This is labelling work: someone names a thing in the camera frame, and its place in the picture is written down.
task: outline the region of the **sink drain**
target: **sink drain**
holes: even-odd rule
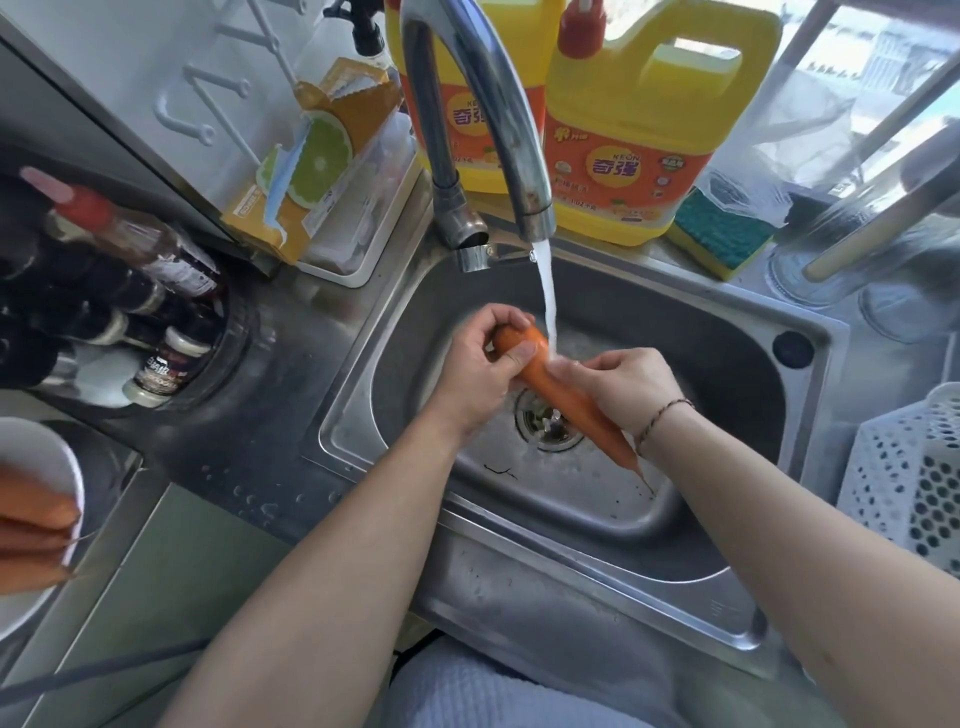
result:
[[[563,452],[584,439],[559,411],[536,392],[524,389],[516,398],[514,421],[520,437],[544,452]]]

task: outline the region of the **yellow bottle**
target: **yellow bottle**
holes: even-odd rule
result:
[[[400,2],[386,0],[387,45],[400,72],[400,81],[407,99],[412,99],[400,42]],[[557,31],[565,0],[478,0],[503,42],[516,74],[527,92],[530,108],[543,131],[546,111],[544,85],[550,56],[557,45]],[[460,69],[443,45],[434,39],[434,54],[444,98],[446,130],[453,148],[453,157],[460,172],[464,189],[474,192],[505,194],[500,162],[493,140],[484,122],[483,113],[470,93]],[[408,104],[414,129],[420,138],[420,120],[414,104]],[[427,165],[426,154],[420,145],[420,160]]]
[[[546,84],[544,156],[557,223],[639,245],[666,232],[753,99],[780,44],[776,15],[665,0],[605,42],[603,0],[573,0]],[[678,47],[725,46],[724,60]]]

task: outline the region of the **lime image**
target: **lime image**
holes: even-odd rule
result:
[[[274,146],[274,148],[270,150],[270,154],[260,162],[260,166],[256,169],[256,186],[262,189],[264,194],[270,191],[270,182],[274,178],[274,169],[276,169],[276,155],[279,148],[279,144]]]
[[[310,130],[287,194],[299,206],[312,209],[347,170],[353,147],[336,116],[326,111],[311,111],[307,115]]]

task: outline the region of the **forearm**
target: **forearm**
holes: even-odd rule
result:
[[[955,724],[960,584],[685,405],[657,424],[644,455],[852,725]]]
[[[414,421],[221,632],[162,728],[362,724],[458,448],[429,415]]]

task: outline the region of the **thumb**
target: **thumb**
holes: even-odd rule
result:
[[[596,396],[600,372],[588,369],[579,361],[567,359],[565,356],[555,356],[546,362],[546,371],[564,384],[572,384],[577,389]]]
[[[493,362],[493,370],[509,381],[530,363],[535,353],[537,353],[537,345],[534,342],[521,341]]]

